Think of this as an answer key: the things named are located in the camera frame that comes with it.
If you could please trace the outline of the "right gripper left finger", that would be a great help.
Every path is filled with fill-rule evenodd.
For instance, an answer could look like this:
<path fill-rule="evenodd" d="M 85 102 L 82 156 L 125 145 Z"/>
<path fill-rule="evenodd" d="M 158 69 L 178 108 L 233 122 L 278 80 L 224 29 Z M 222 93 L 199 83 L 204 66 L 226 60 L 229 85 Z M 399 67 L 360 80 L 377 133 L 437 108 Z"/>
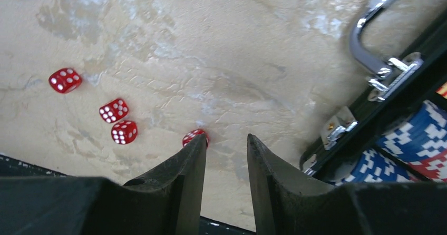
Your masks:
<path fill-rule="evenodd" d="M 1 176 L 1 234 L 197 234 L 205 163 L 200 135 L 124 185 Z"/>

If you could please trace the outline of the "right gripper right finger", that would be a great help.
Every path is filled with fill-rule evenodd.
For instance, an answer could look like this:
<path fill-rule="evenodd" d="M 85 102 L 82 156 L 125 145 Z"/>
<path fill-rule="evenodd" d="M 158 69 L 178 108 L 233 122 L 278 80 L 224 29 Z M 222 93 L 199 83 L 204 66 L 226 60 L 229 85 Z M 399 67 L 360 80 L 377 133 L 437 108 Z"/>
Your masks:
<path fill-rule="evenodd" d="M 317 180 L 247 136 L 258 234 L 446 234 L 446 184 Z"/>

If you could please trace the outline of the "red die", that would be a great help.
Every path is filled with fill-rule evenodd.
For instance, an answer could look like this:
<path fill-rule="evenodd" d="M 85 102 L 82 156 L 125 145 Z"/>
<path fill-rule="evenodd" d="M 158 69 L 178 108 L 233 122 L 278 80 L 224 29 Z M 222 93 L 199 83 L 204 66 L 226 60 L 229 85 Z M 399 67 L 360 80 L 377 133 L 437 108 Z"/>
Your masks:
<path fill-rule="evenodd" d="M 185 147 L 190 141 L 192 141 L 197 135 L 204 134 L 206 137 L 206 146 L 209 146 L 209 137 L 204 129 L 195 129 L 187 133 L 182 139 L 182 146 Z"/>
<path fill-rule="evenodd" d="M 72 92 L 82 84 L 80 74 L 73 68 L 62 68 L 48 78 L 49 85 L 58 93 Z"/>
<path fill-rule="evenodd" d="M 106 123 L 115 123 L 129 113 L 125 100 L 117 98 L 99 108 L 99 115 Z"/>
<path fill-rule="evenodd" d="M 138 126 L 135 121 L 124 120 L 111 128 L 111 138 L 116 144 L 132 143 L 138 136 Z"/>

